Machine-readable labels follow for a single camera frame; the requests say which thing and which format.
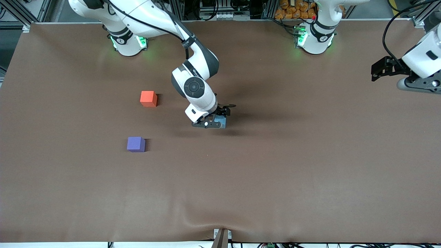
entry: brown tabletop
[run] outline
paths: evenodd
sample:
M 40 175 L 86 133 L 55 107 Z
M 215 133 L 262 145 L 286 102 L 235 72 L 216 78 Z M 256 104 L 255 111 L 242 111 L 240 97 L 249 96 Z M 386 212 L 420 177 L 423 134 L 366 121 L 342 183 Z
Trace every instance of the brown tabletop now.
M 370 81 L 386 21 L 345 21 L 321 55 L 272 22 L 188 23 L 237 104 L 193 128 L 170 35 L 123 57 L 101 25 L 33 25 L 0 90 L 0 241 L 441 242 L 441 97 Z M 397 21 L 402 56 L 422 37 Z M 142 90 L 160 95 L 143 108 Z M 148 151 L 126 151 L 129 136 Z

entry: pile of brown objects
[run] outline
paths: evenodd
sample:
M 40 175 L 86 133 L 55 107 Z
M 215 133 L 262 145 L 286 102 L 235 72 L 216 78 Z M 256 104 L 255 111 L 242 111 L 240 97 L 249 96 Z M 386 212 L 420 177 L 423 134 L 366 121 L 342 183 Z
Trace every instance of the pile of brown objects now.
M 312 19 L 317 15 L 318 7 L 315 3 L 296 0 L 295 6 L 288 0 L 280 0 L 280 8 L 276 10 L 275 19 Z

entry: floor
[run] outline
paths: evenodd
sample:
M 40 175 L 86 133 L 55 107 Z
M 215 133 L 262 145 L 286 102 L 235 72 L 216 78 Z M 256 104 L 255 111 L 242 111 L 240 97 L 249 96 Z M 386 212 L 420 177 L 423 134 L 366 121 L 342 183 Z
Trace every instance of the floor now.
M 89 23 L 97 22 L 95 19 L 84 18 L 77 15 L 69 6 L 67 0 L 57 1 L 49 19 L 52 22 L 64 23 Z M 410 0 L 395 0 L 399 9 L 409 6 Z M 351 13 L 351 19 L 385 19 L 393 17 L 394 13 L 387 4 L 387 0 L 370 0 L 368 3 L 361 4 Z M 10 20 L 11 17 L 7 13 L 3 20 Z M 439 19 L 431 16 L 426 21 L 429 27 L 434 27 L 439 23 Z M 0 30 L 0 66 L 7 69 L 12 58 L 15 46 L 19 40 L 20 30 Z

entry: white robotic arm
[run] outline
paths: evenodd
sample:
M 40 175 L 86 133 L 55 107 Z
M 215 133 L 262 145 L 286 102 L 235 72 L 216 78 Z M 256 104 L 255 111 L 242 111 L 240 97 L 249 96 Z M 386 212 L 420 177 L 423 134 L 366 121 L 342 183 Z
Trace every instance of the white robotic arm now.
M 103 22 L 118 51 L 133 56 L 143 47 L 137 37 L 151 38 L 172 34 L 194 54 L 172 72 L 172 84 L 190 105 L 185 113 L 195 127 L 225 128 L 229 107 L 218 105 L 216 95 L 206 80 L 219 69 L 219 60 L 173 14 L 162 10 L 152 0 L 69 0 L 79 15 Z
M 298 40 L 297 46 L 311 54 L 323 53 L 334 38 L 334 30 L 338 26 L 343 12 L 340 5 L 358 5 L 369 0 L 314 0 L 318 5 L 317 18 L 311 22 L 300 24 L 304 34 Z
M 401 59 L 386 56 L 372 65 L 372 81 L 382 76 L 409 75 L 397 83 L 400 90 L 441 94 L 441 26 L 438 24 Z

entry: cube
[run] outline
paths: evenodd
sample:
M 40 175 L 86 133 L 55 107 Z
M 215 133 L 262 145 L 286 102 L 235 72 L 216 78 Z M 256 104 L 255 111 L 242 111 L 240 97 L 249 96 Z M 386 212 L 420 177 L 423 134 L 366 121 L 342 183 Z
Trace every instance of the cube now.
M 142 137 L 129 137 L 127 140 L 127 150 L 131 152 L 145 152 L 146 140 Z
M 139 101 L 144 107 L 156 107 L 158 96 L 154 91 L 141 91 L 141 99 Z

